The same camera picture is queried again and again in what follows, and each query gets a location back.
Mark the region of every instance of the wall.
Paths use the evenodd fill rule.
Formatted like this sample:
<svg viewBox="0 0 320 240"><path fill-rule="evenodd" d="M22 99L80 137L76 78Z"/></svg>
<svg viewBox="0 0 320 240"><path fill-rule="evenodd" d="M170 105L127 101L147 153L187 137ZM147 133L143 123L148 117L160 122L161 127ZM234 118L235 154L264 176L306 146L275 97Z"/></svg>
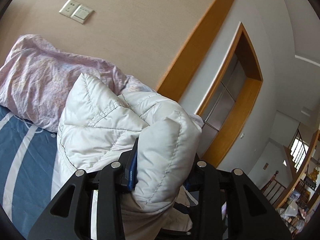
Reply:
<svg viewBox="0 0 320 240"><path fill-rule="evenodd" d="M270 138L281 145L288 147L298 129L298 126L299 121L277 111Z"/></svg>
<svg viewBox="0 0 320 240"><path fill-rule="evenodd" d="M33 33L155 88L214 0L75 0L95 10L84 25L58 13L66 1L13 0L0 21L0 66L17 38Z"/></svg>
<svg viewBox="0 0 320 240"><path fill-rule="evenodd" d="M283 165L284 160L286 160L287 166ZM263 167L266 163L269 163L269 165L264 170ZM248 174L248 177L261 189L276 171L279 171L276 180L283 186L288 187L292 181L292 175L286 154L281 144L270 139L259 160Z"/></svg>
<svg viewBox="0 0 320 240"><path fill-rule="evenodd" d="M300 123L298 129L299 129L299 132L301 134L303 141L306 142L307 144L310 144L313 133L315 132L315 130L313 131L311 128L304 125L303 123Z"/></svg>
<svg viewBox="0 0 320 240"><path fill-rule="evenodd" d="M220 32L179 103L188 113L197 111L222 66L240 22L253 44L264 81L243 128L245 136L236 140L218 168L230 171L238 167L248 174L263 152L276 114L272 54L263 22L252 0L234 1Z"/></svg>
<svg viewBox="0 0 320 240"><path fill-rule="evenodd" d="M309 163L309 169L308 169L308 174L310 174L311 172L313 172L313 169L316 168L317 165L315 165L313 162ZM318 178L316 180L316 189L318 188L319 184L320 184L320 175L318 175ZM310 192L310 198L313 196L313 194L315 193L314 190L312 190L311 188L309 188L308 186L306 186L306 189Z"/></svg>

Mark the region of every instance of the white stripe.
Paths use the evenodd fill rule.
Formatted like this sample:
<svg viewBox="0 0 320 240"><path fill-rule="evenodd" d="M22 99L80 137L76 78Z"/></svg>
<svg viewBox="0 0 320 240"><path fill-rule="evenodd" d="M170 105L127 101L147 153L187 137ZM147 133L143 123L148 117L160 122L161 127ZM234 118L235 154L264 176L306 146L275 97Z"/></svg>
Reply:
<svg viewBox="0 0 320 240"><path fill-rule="evenodd" d="M13 113L9 112L7 115L0 121L0 130L4 127L4 125L13 117Z"/></svg>
<svg viewBox="0 0 320 240"><path fill-rule="evenodd" d="M59 173L59 158L58 152L56 153L56 158L54 160L53 174L52 174L52 183L51 183L51 200L62 188L63 185L60 185L60 173Z"/></svg>
<svg viewBox="0 0 320 240"><path fill-rule="evenodd" d="M9 174L7 177L7 181L5 182L4 186L4 193L3 193L3 209L7 213L7 216L12 220L12 199L13 199L13 190L14 186L17 181L18 172L23 160L24 155L27 152L29 144L38 129L37 126L34 124L29 128L26 136L23 138L22 143L13 159L11 164Z"/></svg>
<svg viewBox="0 0 320 240"><path fill-rule="evenodd" d="M198 201L189 193L189 191L186 190L185 187L184 188L184 191L186 192L186 194L188 195L188 197L193 201L194 204L198 205Z"/></svg>
<svg viewBox="0 0 320 240"><path fill-rule="evenodd" d="M311 59L308 59L308 58L305 58L305 57L302 57L302 56L298 56L298 55L294 55L294 57L320 67L320 64L318 62L315 62L315 61L313 61Z"/></svg>

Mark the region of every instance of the wall socket panel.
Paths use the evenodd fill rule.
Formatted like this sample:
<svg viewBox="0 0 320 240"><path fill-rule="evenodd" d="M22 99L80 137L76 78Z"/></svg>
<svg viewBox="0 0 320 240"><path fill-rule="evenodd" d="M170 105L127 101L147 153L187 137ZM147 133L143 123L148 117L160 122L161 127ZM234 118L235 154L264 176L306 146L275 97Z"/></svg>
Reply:
<svg viewBox="0 0 320 240"><path fill-rule="evenodd" d="M93 9L73 0L68 0L59 11L62 15L72 18L81 24L85 22L92 12Z"/></svg>

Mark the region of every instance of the ceiling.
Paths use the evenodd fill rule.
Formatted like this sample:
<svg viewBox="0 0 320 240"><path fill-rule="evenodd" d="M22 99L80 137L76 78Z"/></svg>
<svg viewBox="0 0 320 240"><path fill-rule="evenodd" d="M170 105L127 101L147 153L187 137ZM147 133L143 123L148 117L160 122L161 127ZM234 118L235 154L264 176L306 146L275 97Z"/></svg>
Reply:
<svg viewBox="0 0 320 240"><path fill-rule="evenodd" d="M320 20L308 0L253 0L270 43L277 110L315 128L320 106ZM301 113L306 107L310 117Z"/></svg>

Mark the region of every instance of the glass window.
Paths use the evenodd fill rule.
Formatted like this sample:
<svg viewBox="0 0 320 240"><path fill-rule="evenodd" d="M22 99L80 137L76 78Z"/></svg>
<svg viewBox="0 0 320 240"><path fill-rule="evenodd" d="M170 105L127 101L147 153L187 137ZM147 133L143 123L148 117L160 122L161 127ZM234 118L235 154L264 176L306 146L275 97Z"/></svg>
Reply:
<svg viewBox="0 0 320 240"><path fill-rule="evenodd" d="M233 73L233 70L236 67L237 62L238 62L238 58L237 58L236 54L233 54L233 56L232 56L232 58L230 60L229 66L228 66L228 68L227 68L227 70L224 73L223 78L222 78L222 83L225 86L227 86L227 84L228 84L228 82L230 80L230 77L231 77L231 75Z"/></svg>
<svg viewBox="0 0 320 240"><path fill-rule="evenodd" d="M202 134L200 138L200 142L197 149L197 154L201 157L205 151L209 148L210 144L212 143L213 139L217 135L218 131L210 127L209 125L205 124L202 127Z"/></svg>
<svg viewBox="0 0 320 240"><path fill-rule="evenodd" d="M238 61L227 85L227 89L232 95L233 99L236 100L247 76L244 73L241 63Z"/></svg>
<svg viewBox="0 0 320 240"><path fill-rule="evenodd" d="M206 120L209 113L212 111L213 107L215 106L215 104L217 103L218 98L220 97L220 95L222 94L222 92L224 91L224 86L220 83L217 90L215 91L215 93L213 94L213 96L211 97L207 108L204 110L204 112L201 115L201 118L203 120Z"/></svg>
<svg viewBox="0 0 320 240"><path fill-rule="evenodd" d="M224 90L207 122L215 129L220 130L234 104L235 101L231 95L227 90Z"/></svg>
<svg viewBox="0 0 320 240"><path fill-rule="evenodd" d="M221 129L242 90L246 78L242 65L234 54L217 90L201 115L205 125L202 128L197 149L199 156L206 152Z"/></svg>

